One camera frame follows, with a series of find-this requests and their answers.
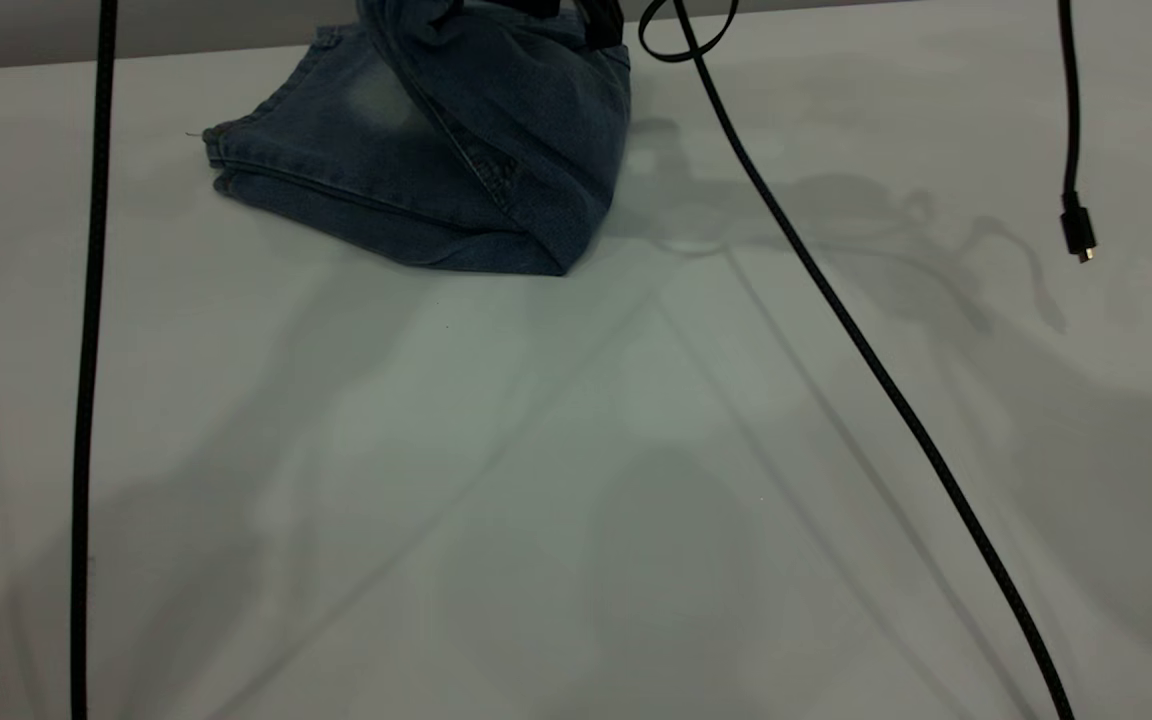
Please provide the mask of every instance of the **blue denim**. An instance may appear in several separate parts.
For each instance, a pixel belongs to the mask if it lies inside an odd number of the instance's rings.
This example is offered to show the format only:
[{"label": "blue denim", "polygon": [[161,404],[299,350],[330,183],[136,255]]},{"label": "blue denim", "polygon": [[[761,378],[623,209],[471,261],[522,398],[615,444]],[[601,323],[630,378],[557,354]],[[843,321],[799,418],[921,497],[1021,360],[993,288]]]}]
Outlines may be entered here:
[{"label": "blue denim", "polygon": [[607,215],[626,46],[493,3],[358,0],[252,114],[204,132],[215,189],[407,265],[561,275]]}]

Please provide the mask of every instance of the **gray wall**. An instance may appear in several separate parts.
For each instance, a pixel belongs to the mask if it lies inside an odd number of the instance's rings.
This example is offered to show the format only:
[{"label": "gray wall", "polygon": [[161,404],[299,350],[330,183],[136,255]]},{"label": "gray wall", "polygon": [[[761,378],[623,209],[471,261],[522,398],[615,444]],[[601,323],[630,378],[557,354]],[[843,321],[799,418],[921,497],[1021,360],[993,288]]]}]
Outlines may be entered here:
[{"label": "gray wall", "polygon": [[[742,10],[858,3],[864,0],[745,0]],[[622,0],[639,17],[649,0]],[[694,14],[727,10],[728,0],[689,0]],[[0,0],[0,67],[65,63],[96,54],[100,0]],[[172,55],[205,50],[308,41],[317,24],[355,17],[353,0],[123,0],[119,55]]]}]

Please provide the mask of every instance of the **black cord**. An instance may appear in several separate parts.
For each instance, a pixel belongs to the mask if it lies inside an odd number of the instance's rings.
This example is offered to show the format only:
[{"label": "black cord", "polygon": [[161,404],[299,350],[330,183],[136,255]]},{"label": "black cord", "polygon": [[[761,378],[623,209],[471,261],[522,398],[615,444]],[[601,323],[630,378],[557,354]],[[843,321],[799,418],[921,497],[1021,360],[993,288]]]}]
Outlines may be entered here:
[{"label": "black cord", "polygon": [[[790,223],[790,219],[781,210],[781,204],[776,202],[776,196],[772,195],[771,188],[763,181],[758,168],[755,168],[755,161],[750,160],[745,146],[742,145],[740,136],[736,134],[736,128],[732,126],[732,119],[727,118],[727,109],[723,108],[723,101],[721,97],[718,97],[714,81],[708,76],[708,68],[705,67],[704,54],[713,48],[714,43],[708,41],[708,44],[702,46],[696,41],[696,32],[691,29],[691,20],[687,17],[684,1],[673,0],[673,6],[675,6],[679,15],[679,22],[682,24],[682,35],[687,38],[688,51],[675,55],[664,55],[646,47],[646,24],[654,17],[660,5],[664,3],[666,3],[666,0],[652,0],[652,3],[643,13],[643,20],[639,25],[639,38],[644,40],[644,50],[654,58],[668,61],[668,63],[682,63],[682,61],[687,60],[696,63],[696,71],[700,75],[700,83],[705,86],[705,94],[708,96],[710,104],[714,106],[718,123],[723,128],[723,135],[730,142],[732,151],[736,152],[736,158],[740,159],[741,167],[745,168],[745,174],[748,174],[750,182],[755,183],[755,190],[758,190],[764,204],[767,204],[767,210],[771,210],[772,217],[776,219],[776,223],[780,225],[786,240],[790,241],[790,247],[794,247],[794,252],[803,262],[808,274],[812,275],[814,286],[817,286],[827,304],[829,304],[833,314],[838,317],[839,323],[842,323],[842,328],[846,329],[847,336],[855,343],[856,350],[861,351],[861,357],[864,357],[865,365],[869,365],[870,372],[874,374],[874,379],[877,379],[879,386],[882,386],[882,391],[887,393],[887,397],[896,407],[901,419],[905,420],[905,426],[914,433],[914,439],[923,448],[923,454],[927,455],[927,461],[931,462],[932,469],[935,471],[935,477],[940,478],[941,486],[945,487],[945,492],[948,493],[950,501],[954,503],[954,509],[958,511],[958,517],[967,525],[975,546],[980,552],[980,556],[984,558],[984,562],[990,567],[990,573],[993,574],[993,579],[996,581],[998,589],[1001,589],[1007,605],[1011,607],[1011,614],[1016,616],[1016,623],[1020,623],[1021,632],[1025,635],[1029,650],[1033,652],[1034,660],[1038,662],[1038,669],[1043,672],[1043,680],[1047,683],[1047,692],[1051,694],[1052,703],[1056,706],[1056,715],[1061,720],[1073,720],[1074,711],[1069,705],[1069,698],[1064,696],[1064,685],[1061,684],[1056,665],[1052,662],[1051,653],[1047,652],[1047,643],[1043,642],[1043,635],[1038,632],[1038,626],[1034,624],[1034,620],[1029,615],[1029,608],[1025,606],[1024,600],[1021,600],[1020,591],[1016,591],[1015,583],[1011,583],[1011,575],[1007,573],[1002,560],[998,556],[995,548],[993,548],[993,543],[990,541],[986,532],[984,532],[984,528],[980,526],[980,521],[975,516],[972,506],[968,502],[968,498],[963,495],[963,490],[954,478],[950,467],[946,464],[940,448],[937,448],[937,444],[932,441],[932,435],[929,434],[927,429],[923,427],[923,420],[919,420],[918,415],[914,412],[914,408],[909,406],[909,401],[905,400],[905,395],[901,393],[900,387],[896,387],[896,382],[892,381],[887,369],[884,367],[882,362],[874,354],[874,348],[870,347],[864,333],[861,333],[861,328],[851,318],[851,313],[847,311],[844,304],[842,304],[842,300],[839,300],[838,294],[833,291],[828,279],[820,272],[819,266],[814,263],[814,258],[812,258],[812,252],[804,245],[803,238],[799,237],[799,234],[794,229],[794,225]],[[735,13],[736,3],[737,0],[732,0],[733,13]],[[1068,3],[1068,0],[1062,0],[1062,3]]]},{"label": "black cord", "polygon": [[1069,111],[1069,141],[1066,143],[1064,183],[1061,184],[1061,228],[1064,229],[1064,247],[1070,255],[1078,256],[1079,263],[1087,263],[1094,256],[1096,232],[1092,217],[1078,197],[1078,156],[1083,147],[1083,104],[1078,89],[1078,54],[1074,53],[1074,6],[1073,0],[1058,0],[1060,12],[1060,48],[1064,59],[1064,107]]},{"label": "black cord", "polygon": [[1059,0],[1060,48],[1064,56],[1064,107],[1069,111],[1069,142],[1066,143],[1064,185],[1061,192],[1068,195],[1078,184],[1078,154],[1083,146],[1083,105],[1078,89],[1078,55],[1074,53],[1073,0]]},{"label": "black cord", "polygon": [[105,215],[109,209],[109,118],[114,106],[118,0],[101,0],[99,33],[92,120],[88,278],[83,291],[78,410],[74,423],[73,529],[69,540],[69,705],[74,720],[88,720],[88,498],[91,495],[92,409],[96,404],[96,355],[100,348],[100,305],[105,279]]}]

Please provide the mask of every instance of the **white table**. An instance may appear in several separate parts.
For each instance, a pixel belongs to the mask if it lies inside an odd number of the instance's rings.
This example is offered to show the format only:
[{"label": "white table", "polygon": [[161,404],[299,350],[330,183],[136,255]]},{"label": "white table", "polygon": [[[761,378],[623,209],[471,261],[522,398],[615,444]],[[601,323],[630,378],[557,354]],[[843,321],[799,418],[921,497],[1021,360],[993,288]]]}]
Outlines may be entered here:
[{"label": "white table", "polygon": [[[745,15],[710,58],[1079,717],[1127,720],[1152,717],[1152,3],[1078,14],[1085,266],[1051,1]],[[212,191],[187,134],[300,54],[119,63],[93,717],[1053,717],[690,67],[635,54],[616,209],[545,279],[397,268]],[[0,70],[0,719],[67,712],[92,77]]]}]

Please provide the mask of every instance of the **jeans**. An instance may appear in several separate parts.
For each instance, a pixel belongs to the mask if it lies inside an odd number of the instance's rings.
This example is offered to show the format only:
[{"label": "jeans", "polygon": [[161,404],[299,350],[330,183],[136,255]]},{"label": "jeans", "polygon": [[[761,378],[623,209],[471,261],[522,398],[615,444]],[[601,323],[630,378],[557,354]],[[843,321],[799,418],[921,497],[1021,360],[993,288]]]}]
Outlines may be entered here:
[{"label": "jeans", "polygon": [[584,20],[358,0],[247,118],[210,128],[215,189],[407,265],[561,275],[607,215],[626,46]]}]

